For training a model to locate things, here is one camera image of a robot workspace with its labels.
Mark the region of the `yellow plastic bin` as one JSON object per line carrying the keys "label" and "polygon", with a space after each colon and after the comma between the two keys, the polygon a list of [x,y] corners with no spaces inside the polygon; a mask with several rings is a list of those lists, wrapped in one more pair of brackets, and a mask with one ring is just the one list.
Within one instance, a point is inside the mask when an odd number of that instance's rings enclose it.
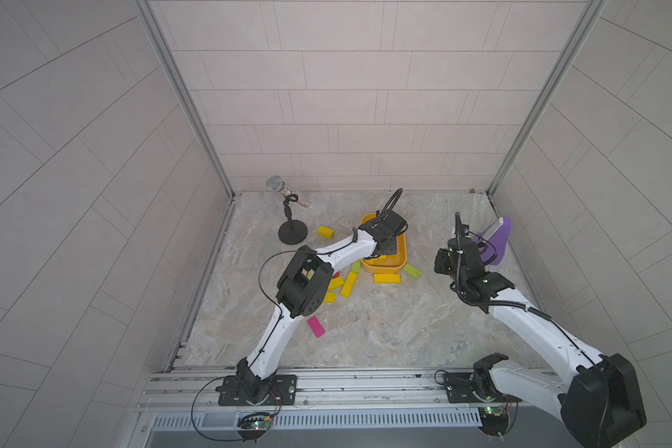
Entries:
{"label": "yellow plastic bin", "polygon": [[[362,223],[375,217],[375,213],[367,214]],[[398,238],[398,253],[395,256],[380,257],[378,259],[362,260],[364,269],[371,274],[397,274],[407,263],[406,234]]]}

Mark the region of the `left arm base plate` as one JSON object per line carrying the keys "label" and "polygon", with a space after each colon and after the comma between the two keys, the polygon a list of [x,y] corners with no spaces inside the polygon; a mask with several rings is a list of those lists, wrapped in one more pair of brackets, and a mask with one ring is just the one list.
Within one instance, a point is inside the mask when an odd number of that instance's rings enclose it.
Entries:
{"label": "left arm base plate", "polygon": [[273,375],[259,380],[256,377],[229,375],[221,386],[219,406],[276,406],[293,405],[297,390],[297,375]]}

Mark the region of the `yellow long diagonal block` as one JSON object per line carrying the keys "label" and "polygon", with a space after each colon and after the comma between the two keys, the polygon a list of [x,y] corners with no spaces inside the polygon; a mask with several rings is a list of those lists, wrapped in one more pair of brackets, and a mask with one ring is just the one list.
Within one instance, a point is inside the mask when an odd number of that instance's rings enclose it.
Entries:
{"label": "yellow long diagonal block", "polygon": [[349,272],[348,276],[345,278],[345,283],[341,288],[340,294],[345,298],[349,298],[350,295],[352,294],[354,285],[357,280],[358,280],[358,274],[355,272]]}

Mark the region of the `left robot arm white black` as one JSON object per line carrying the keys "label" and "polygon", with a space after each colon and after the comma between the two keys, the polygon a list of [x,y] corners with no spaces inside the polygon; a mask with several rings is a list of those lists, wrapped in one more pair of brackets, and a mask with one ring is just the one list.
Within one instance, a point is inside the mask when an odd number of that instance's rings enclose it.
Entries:
{"label": "left robot arm white black", "polygon": [[280,358],[301,322],[323,304],[334,274],[362,259],[378,259],[394,249],[408,229],[394,211],[403,189],[396,190],[374,218],[352,230],[352,235],[325,248],[302,246],[277,282],[270,301],[274,313],[255,349],[223,380],[220,405],[261,405],[276,395],[274,383]]}

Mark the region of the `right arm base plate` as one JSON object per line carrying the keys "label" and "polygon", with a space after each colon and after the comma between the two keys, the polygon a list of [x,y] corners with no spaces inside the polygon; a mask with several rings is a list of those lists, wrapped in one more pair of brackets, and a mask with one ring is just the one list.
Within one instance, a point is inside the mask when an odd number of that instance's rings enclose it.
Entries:
{"label": "right arm base plate", "polygon": [[503,395],[487,382],[476,379],[472,371],[436,373],[437,383],[445,389],[448,401],[454,403],[516,403],[521,400]]}

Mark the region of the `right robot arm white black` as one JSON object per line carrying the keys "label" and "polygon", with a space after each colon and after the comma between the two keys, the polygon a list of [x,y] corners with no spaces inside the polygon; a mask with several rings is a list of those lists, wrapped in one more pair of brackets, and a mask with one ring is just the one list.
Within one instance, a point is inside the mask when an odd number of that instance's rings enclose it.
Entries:
{"label": "right robot arm white black", "polygon": [[643,429],[647,416],[632,363],[580,341],[533,306],[513,282],[487,270],[480,246],[456,218],[435,272],[451,278],[450,289],[464,304],[492,315],[528,343],[554,375],[494,353],[473,364],[469,380],[444,377],[446,387],[483,402],[507,396],[526,401],[560,420],[583,447],[613,447]]}

